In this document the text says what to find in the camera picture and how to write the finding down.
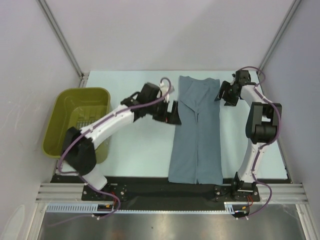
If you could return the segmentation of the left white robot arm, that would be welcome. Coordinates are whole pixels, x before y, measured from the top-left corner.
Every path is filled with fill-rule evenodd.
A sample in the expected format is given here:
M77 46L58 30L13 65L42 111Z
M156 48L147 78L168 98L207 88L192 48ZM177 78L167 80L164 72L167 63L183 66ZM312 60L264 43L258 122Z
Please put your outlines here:
M164 81L166 78L162 78L158 85L145 83L141 91L123 99L112 112L80 129L70 127L66 131L59 161L66 161L85 183L92 186L98 199L105 200L111 193L107 178L97 166L96 150L105 140L146 115L158 122L181 124L176 100L168 111L170 94L175 89L172 83L165 84Z

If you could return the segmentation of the blue-grey t shirt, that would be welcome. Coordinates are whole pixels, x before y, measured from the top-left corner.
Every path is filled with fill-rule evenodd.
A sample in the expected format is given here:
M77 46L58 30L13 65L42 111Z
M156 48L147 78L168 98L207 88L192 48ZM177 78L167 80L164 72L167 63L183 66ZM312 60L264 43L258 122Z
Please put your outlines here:
M168 180L180 184L223 183L218 79L180 76L178 115Z

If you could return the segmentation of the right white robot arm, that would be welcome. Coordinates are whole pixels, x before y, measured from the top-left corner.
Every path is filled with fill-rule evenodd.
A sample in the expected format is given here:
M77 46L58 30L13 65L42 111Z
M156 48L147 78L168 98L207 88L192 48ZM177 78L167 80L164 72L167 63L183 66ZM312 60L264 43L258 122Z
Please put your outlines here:
M258 83L251 80L246 68L237 70L233 81L223 81L215 101L224 100L225 106L235 107L244 100L250 107L245 135L248 140L244 159L227 191L229 198L242 202L258 192L256 171L269 145L279 137L282 105L273 103L258 90Z

